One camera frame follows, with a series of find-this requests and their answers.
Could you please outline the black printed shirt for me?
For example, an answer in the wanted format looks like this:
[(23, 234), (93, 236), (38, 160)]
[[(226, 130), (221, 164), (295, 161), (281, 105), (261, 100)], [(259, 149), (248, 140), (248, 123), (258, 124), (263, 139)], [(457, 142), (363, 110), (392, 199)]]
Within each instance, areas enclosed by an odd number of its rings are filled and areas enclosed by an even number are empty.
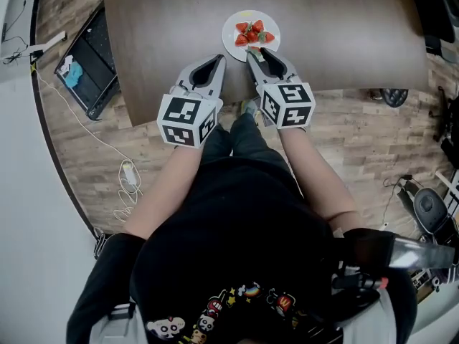
[(406, 344), (417, 314), (404, 272), (386, 272), (383, 303), (351, 332), (320, 323), (331, 298), (333, 238), (293, 177), (224, 158), (203, 166), (179, 210), (147, 240), (106, 242), (67, 324), (67, 344), (134, 301), (148, 344)]

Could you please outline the grey yellow right shoe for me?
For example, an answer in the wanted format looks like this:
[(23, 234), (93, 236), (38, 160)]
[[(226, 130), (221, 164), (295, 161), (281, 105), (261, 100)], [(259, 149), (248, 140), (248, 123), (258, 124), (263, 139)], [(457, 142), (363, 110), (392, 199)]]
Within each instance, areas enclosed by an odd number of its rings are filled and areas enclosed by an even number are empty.
[(241, 103), (240, 115), (250, 116), (255, 120), (258, 113), (258, 106), (255, 100), (245, 100)]

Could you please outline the person's right forearm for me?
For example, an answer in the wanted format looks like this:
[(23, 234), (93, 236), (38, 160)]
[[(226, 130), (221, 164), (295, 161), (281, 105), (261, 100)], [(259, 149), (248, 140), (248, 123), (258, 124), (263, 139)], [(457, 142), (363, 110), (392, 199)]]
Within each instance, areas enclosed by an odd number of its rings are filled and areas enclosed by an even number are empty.
[(344, 182), (301, 128), (278, 131), (285, 154), (309, 206), (333, 231), (362, 226), (356, 203)]

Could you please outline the blue cloth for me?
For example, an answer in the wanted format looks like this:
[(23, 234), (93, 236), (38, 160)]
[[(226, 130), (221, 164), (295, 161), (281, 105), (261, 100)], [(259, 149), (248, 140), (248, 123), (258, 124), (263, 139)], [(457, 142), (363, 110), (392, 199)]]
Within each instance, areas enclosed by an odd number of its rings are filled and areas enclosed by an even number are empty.
[(81, 65), (74, 61), (70, 64), (69, 71), (65, 77), (65, 84), (69, 88), (74, 88), (83, 74), (83, 69)]

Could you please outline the white desk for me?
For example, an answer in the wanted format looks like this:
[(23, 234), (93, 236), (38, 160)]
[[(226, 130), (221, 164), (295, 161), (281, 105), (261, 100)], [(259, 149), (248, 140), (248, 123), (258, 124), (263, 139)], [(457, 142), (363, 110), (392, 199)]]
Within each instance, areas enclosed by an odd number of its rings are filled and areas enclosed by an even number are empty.
[(18, 66), (40, 58), (47, 50), (67, 39), (60, 31), (39, 43), (36, 23), (39, 0), (0, 0), (0, 83), (19, 74)]

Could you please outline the white cloth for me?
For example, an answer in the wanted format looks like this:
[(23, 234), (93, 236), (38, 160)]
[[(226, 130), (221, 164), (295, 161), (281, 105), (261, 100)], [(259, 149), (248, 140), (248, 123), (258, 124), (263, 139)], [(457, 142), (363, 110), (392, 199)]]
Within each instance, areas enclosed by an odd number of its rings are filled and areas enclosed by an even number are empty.
[(60, 75), (64, 76), (66, 73), (70, 71), (70, 66), (72, 62), (73, 62), (73, 56), (71, 54), (67, 55), (66, 58), (64, 59), (64, 62), (60, 65), (57, 72)]

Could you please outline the white round plate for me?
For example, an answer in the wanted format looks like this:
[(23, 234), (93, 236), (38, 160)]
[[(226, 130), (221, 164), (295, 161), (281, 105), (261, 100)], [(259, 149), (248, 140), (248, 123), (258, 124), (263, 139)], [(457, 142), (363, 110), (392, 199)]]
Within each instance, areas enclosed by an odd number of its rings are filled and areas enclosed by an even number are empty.
[[(251, 25), (256, 21), (261, 20), (265, 31), (271, 33), (274, 40), (268, 43), (253, 42), (245, 46), (237, 46), (237, 36), (241, 31), (236, 27), (237, 24), (247, 23)], [(236, 60), (246, 62), (248, 47), (267, 47), (272, 51), (277, 51), (280, 46), (280, 29), (276, 22), (267, 14), (257, 10), (242, 10), (230, 16), (222, 28), (222, 42), (227, 52)]]

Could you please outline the black grey floor machine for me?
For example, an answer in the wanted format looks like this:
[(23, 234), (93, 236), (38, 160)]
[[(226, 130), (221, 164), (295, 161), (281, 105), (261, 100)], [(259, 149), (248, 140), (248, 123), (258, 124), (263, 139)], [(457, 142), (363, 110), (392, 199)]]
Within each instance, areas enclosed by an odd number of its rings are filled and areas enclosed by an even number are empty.
[(459, 235), (445, 202), (432, 188), (421, 188), (415, 194), (413, 205), (419, 225), (428, 234), (435, 237)]

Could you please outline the black chest-mounted screen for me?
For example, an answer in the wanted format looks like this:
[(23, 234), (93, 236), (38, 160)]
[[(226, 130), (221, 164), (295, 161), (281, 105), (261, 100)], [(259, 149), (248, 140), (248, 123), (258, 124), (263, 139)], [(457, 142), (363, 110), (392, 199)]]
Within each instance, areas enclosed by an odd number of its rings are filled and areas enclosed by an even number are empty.
[(342, 261), (370, 269), (443, 269), (455, 262), (455, 249), (417, 242), (390, 231), (352, 229), (334, 241)]

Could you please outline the black round stool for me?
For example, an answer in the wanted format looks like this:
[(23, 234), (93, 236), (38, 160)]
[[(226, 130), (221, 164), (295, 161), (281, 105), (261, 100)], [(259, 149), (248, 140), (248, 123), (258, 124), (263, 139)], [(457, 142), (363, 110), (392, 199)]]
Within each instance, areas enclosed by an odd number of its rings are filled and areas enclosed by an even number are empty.
[(391, 108), (398, 108), (402, 106), (409, 94), (408, 89), (395, 88), (382, 88), (379, 92), (382, 100)]

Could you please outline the person's left forearm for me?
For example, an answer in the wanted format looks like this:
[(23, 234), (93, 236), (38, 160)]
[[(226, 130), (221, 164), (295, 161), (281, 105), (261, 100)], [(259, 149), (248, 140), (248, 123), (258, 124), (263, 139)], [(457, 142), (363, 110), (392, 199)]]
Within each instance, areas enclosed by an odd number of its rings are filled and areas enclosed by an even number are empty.
[(123, 230), (147, 240), (183, 204), (202, 159), (202, 148), (175, 148)]

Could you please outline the open black case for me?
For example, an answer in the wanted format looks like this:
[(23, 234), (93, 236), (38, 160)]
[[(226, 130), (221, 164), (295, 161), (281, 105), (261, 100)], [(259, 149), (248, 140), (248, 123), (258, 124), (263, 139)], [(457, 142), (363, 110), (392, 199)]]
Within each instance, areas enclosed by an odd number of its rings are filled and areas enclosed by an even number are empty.
[[(73, 62), (78, 62), (83, 69), (83, 74), (74, 88), (65, 84), (67, 73), (62, 76), (57, 72), (70, 54)], [(98, 120), (112, 97), (120, 92), (103, 2), (99, 3), (73, 39), (56, 66), (55, 74), (85, 111), (86, 116), (94, 121)]]

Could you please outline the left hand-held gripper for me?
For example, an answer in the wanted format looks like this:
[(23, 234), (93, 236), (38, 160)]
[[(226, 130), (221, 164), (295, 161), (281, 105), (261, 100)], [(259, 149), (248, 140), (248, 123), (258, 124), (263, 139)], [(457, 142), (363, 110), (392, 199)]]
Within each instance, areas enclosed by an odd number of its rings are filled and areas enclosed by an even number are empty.
[[(165, 143), (201, 148), (217, 125), (217, 114), (223, 106), (221, 94), (226, 58), (214, 54), (199, 59), (179, 74), (168, 94), (163, 95), (157, 126)], [(209, 85), (210, 97), (188, 91), (183, 85)]]

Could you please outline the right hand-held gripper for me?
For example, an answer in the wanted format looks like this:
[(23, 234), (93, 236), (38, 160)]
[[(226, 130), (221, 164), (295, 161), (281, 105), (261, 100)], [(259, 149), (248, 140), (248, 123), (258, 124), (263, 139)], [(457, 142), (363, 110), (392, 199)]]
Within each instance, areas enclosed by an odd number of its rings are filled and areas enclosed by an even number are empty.
[(297, 75), (293, 64), (268, 48), (261, 48), (262, 60), (247, 53), (246, 64), (260, 95), (260, 111), (268, 125), (278, 130), (309, 125), (316, 101), (307, 82)]

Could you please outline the white power adapter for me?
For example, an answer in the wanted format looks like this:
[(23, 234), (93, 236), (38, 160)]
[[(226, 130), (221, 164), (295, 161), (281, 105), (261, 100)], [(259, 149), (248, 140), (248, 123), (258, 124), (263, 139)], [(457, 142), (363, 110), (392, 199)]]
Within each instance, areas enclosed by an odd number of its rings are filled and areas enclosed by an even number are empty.
[(121, 169), (125, 175), (125, 180), (128, 182), (128, 184), (131, 186), (137, 186), (138, 172), (136, 170), (134, 163), (128, 159), (125, 159), (122, 162)]

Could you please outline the dark trousers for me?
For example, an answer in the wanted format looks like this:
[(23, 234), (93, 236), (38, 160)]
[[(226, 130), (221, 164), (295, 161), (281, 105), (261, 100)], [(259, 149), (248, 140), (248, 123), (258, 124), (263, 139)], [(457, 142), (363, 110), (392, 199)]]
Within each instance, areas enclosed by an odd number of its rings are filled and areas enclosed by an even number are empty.
[(230, 131), (216, 125), (204, 144), (201, 164), (229, 158), (230, 154), (233, 158), (269, 163), (290, 173), (284, 158), (267, 145), (254, 117), (248, 113), (239, 116)]

